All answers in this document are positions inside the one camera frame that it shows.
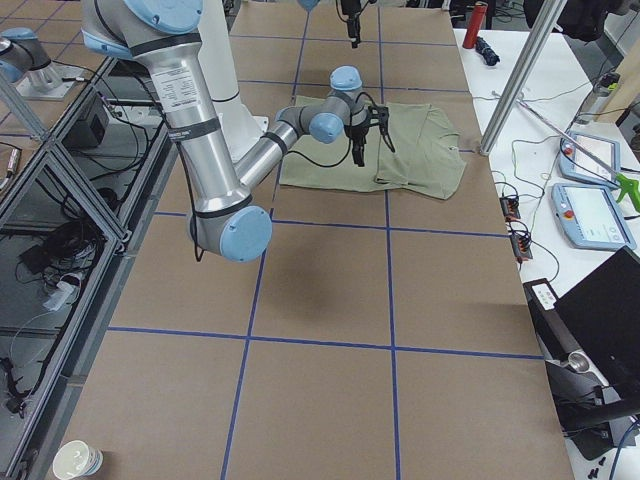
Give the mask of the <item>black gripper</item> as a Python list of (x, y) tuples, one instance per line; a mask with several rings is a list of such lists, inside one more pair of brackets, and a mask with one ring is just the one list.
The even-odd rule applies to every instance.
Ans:
[(366, 137), (371, 127), (378, 127), (379, 133), (387, 148), (395, 153), (396, 149), (389, 133), (390, 112), (386, 106), (380, 106), (374, 103), (366, 107), (364, 120), (358, 124), (354, 124), (350, 119), (345, 125), (344, 130), (347, 138), (351, 142), (351, 153), (353, 162), (356, 166), (364, 166)]
[[(364, 10), (375, 3), (375, 0), (339, 0), (335, 2), (338, 18), (346, 24), (349, 36), (359, 36), (361, 31), (360, 16)], [(351, 48), (358, 47), (358, 38), (350, 37)]]

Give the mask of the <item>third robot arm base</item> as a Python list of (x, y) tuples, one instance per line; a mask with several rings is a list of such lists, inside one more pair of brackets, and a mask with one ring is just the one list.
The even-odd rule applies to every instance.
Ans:
[(1, 75), (22, 97), (61, 101), (83, 73), (82, 67), (55, 64), (31, 29), (1, 32)]

